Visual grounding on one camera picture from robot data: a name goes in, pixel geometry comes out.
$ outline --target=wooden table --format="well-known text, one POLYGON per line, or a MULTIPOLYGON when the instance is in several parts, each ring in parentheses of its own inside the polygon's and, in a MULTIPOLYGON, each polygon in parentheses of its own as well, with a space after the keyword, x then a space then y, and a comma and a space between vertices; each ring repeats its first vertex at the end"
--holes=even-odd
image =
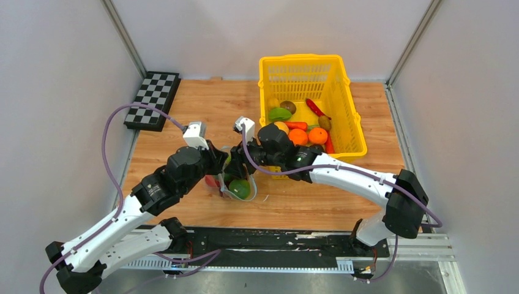
MULTIPOLYGON (((353 164, 398 173, 404 164, 383 85, 352 83, 351 92, 368 146, 367 155, 353 164)), ((170 115, 183 124, 204 121, 206 138, 217 148, 234 146, 241 139, 233 132, 238 117, 252 118, 256 131, 260 128, 260 91, 255 81, 183 80, 170 115)), ((185 146, 182 134, 169 122, 160 133, 140 132, 123 187, 125 195, 181 146, 185 146)), ((358 219, 379 211, 372 202, 334 187, 271 179, 260 172, 254 177, 258 195, 251 202, 222 199, 201 181, 151 223, 176 216, 184 225, 352 230, 358 219)))

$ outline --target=white wall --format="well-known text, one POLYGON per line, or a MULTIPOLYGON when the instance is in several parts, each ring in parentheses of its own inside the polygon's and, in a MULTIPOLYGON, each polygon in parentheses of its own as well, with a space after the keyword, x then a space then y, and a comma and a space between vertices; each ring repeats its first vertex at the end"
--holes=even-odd
POLYGON ((516 293, 519 2, 444 1, 395 85, 467 293, 516 293))
POLYGON ((430 0, 114 0, 148 70, 258 78, 263 56, 338 54, 386 79, 430 0))
MULTIPOLYGON (((141 78, 100 1, 0 2, 0 285, 37 293, 45 246, 113 204, 104 123, 141 78)), ((133 133, 114 120, 108 157, 121 176, 133 133)), ((63 293, 53 271, 47 293, 63 293)))

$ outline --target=yellow basket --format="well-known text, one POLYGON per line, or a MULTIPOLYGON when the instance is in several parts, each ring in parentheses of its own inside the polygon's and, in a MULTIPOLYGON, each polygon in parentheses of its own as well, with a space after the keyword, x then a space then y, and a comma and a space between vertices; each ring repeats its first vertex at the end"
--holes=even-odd
MULTIPOLYGON (((259 61, 259 123, 261 127, 271 123, 269 111, 288 100, 297 107, 289 121, 304 121, 309 126, 318 124, 318 117, 305 103, 305 99, 310 98, 332 118, 330 135, 336 153, 330 156, 340 161, 352 162, 365 156, 368 149, 360 127, 360 115, 353 105, 349 83, 339 55, 263 57, 259 61)), ((280 171, 278 167, 269 167, 269 170, 280 171)))

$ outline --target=black and white checkerboard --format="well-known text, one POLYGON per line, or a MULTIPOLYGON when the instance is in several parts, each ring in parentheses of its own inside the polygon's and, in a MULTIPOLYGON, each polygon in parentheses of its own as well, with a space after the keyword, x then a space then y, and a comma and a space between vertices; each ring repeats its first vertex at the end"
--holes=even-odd
MULTIPOLYGON (((178 73, 148 72, 137 92, 134 102, 148 104, 168 113, 176 94, 180 78, 178 73)), ((155 111, 132 107, 124 120, 128 129, 160 132, 166 119, 155 111)))

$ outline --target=cable clip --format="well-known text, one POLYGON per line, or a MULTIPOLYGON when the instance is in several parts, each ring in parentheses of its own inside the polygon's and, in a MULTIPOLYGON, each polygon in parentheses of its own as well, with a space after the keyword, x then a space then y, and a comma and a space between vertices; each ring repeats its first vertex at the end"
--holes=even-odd
POLYGON ((380 186, 384 185, 384 181, 386 180, 386 175, 382 174, 378 180, 378 184, 380 186))

